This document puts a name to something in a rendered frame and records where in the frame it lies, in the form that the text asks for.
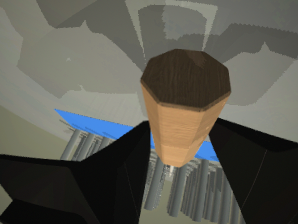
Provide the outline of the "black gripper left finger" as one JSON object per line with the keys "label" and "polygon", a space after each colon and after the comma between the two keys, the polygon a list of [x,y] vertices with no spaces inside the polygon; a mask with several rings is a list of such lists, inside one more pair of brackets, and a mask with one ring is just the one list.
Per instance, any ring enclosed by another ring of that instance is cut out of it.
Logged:
{"label": "black gripper left finger", "polygon": [[0,155],[8,196],[80,214],[88,224],[138,224],[150,155],[149,121],[82,159]]}

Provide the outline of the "blue flat strip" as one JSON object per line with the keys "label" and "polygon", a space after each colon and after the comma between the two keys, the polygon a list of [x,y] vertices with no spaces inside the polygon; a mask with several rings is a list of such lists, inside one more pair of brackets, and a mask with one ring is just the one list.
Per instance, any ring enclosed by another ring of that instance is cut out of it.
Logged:
{"label": "blue flat strip", "polygon": [[[80,129],[80,131],[85,131],[89,133],[94,133],[94,135],[100,135],[105,137],[110,137],[110,139],[117,140],[118,137],[132,131],[133,127],[126,127],[126,125],[108,123],[108,121],[90,119],[90,117],[84,117],[80,115],[74,115],[74,113],[59,111],[55,109],[59,115],[63,116],[67,123],[72,125],[72,128]],[[214,153],[212,143],[210,141],[204,141],[198,148],[196,153],[196,159],[205,159],[210,161],[218,161],[216,153]]]}

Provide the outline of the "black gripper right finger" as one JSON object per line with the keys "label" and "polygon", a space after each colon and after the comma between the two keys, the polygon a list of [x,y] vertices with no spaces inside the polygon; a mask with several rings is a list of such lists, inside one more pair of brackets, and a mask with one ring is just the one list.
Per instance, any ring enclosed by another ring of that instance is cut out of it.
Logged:
{"label": "black gripper right finger", "polygon": [[209,137],[245,224],[295,224],[298,143],[222,117]]}

